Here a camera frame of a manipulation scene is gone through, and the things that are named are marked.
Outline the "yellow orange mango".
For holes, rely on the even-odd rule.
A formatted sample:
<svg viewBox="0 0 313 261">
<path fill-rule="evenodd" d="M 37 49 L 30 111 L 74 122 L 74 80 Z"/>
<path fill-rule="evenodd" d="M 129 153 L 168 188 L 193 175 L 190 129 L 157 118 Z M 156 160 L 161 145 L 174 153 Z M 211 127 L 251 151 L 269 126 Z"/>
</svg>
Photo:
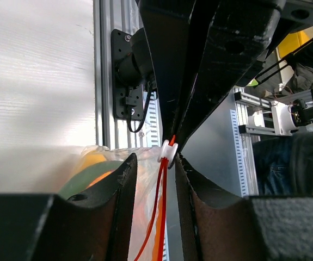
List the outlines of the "yellow orange mango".
<svg viewBox="0 0 313 261">
<path fill-rule="evenodd" d="M 106 157 L 102 154 L 95 154 L 95 153 L 88 153 L 84 155 L 83 158 L 80 159 L 80 162 L 78 163 L 75 174 L 78 174 L 79 172 L 85 170 L 86 168 L 107 161 Z"/>
</svg>

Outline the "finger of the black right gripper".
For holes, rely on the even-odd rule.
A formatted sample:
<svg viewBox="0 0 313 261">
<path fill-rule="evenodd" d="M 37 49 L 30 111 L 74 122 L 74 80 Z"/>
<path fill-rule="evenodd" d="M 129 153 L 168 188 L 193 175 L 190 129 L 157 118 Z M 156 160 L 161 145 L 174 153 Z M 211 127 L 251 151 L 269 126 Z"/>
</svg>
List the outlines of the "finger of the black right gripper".
<svg viewBox="0 0 313 261">
<path fill-rule="evenodd" d="M 191 135 L 272 41 L 285 1 L 218 1 L 187 97 L 176 142 L 181 151 Z"/>
<path fill-rule="evenodd" d="M 176 133 L 194 5 L 195 1 L 139 1 L 138 4 L 157 83 L 164 140 Z"/>
</svg>

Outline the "clear zip top bag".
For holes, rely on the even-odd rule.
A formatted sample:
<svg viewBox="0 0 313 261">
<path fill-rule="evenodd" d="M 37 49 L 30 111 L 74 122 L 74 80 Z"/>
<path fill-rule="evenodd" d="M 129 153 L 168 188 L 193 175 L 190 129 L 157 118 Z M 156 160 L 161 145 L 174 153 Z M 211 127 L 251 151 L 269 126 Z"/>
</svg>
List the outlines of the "clear zip top bag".
<svg viewBox="0 0 313 261">
<path fill-rule="evenodd" d="M 162 146 L 121 148 L 88 146 L 88 153 L 102 154 L 107 161 L 123 162 L 131 153 L 137 156 L 137 183 L 132 215 L 128 260 L 168 260 L 166 222 L 167 169 Z"/>
</svg>

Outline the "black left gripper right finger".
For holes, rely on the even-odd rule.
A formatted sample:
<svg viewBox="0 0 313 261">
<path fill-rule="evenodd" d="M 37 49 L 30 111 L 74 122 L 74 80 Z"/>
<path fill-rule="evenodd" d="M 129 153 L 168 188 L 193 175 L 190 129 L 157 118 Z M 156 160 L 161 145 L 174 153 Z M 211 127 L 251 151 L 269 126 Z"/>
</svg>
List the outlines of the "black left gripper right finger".
<svg viewBox="0 0 313 261">
<path fill-rule="evenodd" d="M 313 196 L 239 197 L 181 156 L 175 178 L 185 260 L 313 260 Z"/>
</svg>

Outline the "green chili pepper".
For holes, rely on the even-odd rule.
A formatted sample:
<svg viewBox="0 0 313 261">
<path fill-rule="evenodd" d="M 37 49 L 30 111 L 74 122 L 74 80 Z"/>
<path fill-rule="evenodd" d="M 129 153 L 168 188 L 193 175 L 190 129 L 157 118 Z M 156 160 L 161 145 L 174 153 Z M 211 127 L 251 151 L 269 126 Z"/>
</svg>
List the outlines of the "green chili pepper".
<svg viewBox="0 0 313 261">
<path fill-rule="evenodd" d="M 92 165 L 78 174 L 75 174 L 69 181 L 67 181 L 60 189 L 58 195 L 67 200 L 71 196 L 84 191 L 91 178 L 100 176 L 110 170 L 115 171 L 121 164 L 121 161 L 114 160 Z"/>
</svg>

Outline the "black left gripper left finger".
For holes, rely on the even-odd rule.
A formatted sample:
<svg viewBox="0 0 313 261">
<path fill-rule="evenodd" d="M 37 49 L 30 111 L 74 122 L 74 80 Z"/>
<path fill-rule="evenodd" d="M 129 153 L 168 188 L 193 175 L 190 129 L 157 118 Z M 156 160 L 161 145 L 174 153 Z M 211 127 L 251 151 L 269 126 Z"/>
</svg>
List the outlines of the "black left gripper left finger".
<svg viewBox="0 0 313 261">
<path fill-rule="evenodd" d="M 0 260 L 127 260 L 138 162 L 68 198 L 0 194 Z"/>
</svg>

